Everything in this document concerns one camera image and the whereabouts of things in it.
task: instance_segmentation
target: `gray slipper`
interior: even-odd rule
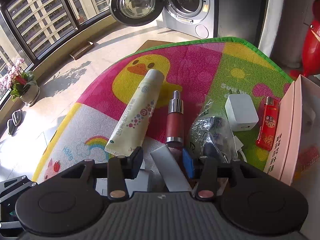
[[[21,122],[21,110],[18,109],[12,113],[12,120],[15,126],[18,126]]]
[[[8,134],[13,135],[15,132],[15,125],[12,119],[9,119],[7,122]]]

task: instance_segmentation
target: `red lighter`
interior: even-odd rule
[[[264,105],[262,124],[256,145],[262,149],[270,151],[276,134],[278,122],[279,102],[272,97],[267,97]]]

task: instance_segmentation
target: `rainbow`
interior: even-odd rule
[[[104,148],[107,145],[108,138],[102,136],[102,135],[97,135],[89,138],[88,140],[85,141],[85,145],[89,146],[89,152],[93,148],[100,148],[104,151]],[[105,152],[106,153],[106,160],[108,161],[110,158],[114,157],[112,154]]]

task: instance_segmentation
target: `transparent plastic packaging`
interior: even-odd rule
[[[214,145],[216,151],[213,157],[221,162],[230,163],[231,159],[238,158],[226,114],[209,96],[206,96],[204,105],[189,130],[186,145],[189,153],[200,157],[207,154],[204,153],[206,143]]]

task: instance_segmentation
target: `colorful mat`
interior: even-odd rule
[[[224,109],[229,91],[251,96],[258,109],[265,96],[281,99],[292,79],[252,44],[225,37],[167,44],[140,51],[113,64],[84,91],[59,126],[33,177],[42,182],[73,164],[92,158],[108,161],[104,147],[138,84],[150,68],[165,80],[143,143],[149,153],[165,142],[168,102],[180,90],[185,103],[185,134],[205,95]],[[249,163],[263,170],[268,152],[255,146],[258,126],[235,133]]]

